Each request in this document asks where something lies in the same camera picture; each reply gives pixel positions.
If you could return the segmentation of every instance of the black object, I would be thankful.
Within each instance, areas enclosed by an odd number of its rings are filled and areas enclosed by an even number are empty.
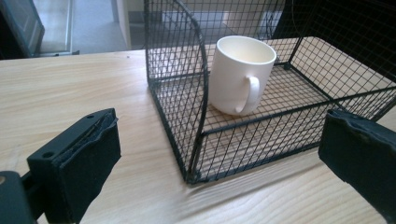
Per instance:
[[[80,222],[119,158],[115,110],[82,118],[29,156],[30,172],[22,179],[16,173],[0,173],[0,180],[5,180],[0,197],[8,201],[1,201],[1,211],[10,211],[0,216],[0,222],[25,223],[15,220],[34,220],[42,213],[51,223]]]
[[[0,60],[39,55],[45,29],[33,0],[1,0],[0,28]]]
[[[394,4],[375,0],[146,0],[148,85],[185,181],[317,147],[329,109],[380,119],[396,104],[395,21]],[[259,107],[244,117],[207,100],[215,44],[226,35],[277,52]]]
[[[388,223],[396,222],[396,133],[365,118],[329,111],[318,154]]]

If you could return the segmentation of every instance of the white mug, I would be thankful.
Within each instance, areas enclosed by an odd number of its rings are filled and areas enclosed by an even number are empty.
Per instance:
[[[276,60],[273,48],[260,40],[230,35],[217,45],[209,76],[209,103],[230,115],[257,108]]]

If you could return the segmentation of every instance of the mug handle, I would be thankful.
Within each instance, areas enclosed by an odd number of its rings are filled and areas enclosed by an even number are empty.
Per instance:
[[[244,106],[235,108],[236,113],[245,114],[255,109],[256,101],[260,97],[260,81],[254,76],[245,77],[249,82],[249,92]]]

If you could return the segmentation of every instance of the table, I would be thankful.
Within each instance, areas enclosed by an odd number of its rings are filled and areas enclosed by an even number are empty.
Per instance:
[[[143,50],[0,61],[0,170],[25,174],[30,154],[109,107],[122,157],[82,223],[385,223],[316,149],[186,185],[149,94]],[[393,108],[379,123],[396,130],[395,118]]]

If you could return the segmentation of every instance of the black wire basket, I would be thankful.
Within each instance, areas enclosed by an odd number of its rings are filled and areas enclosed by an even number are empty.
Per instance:
[[[396,104],[395,15],[395,6],[363,0],[146,0],[148,85],[185,181],[317,147],[329,109],[380,119]],[[226,35],[277,53],[259,107],[244,117],[207,100]]]

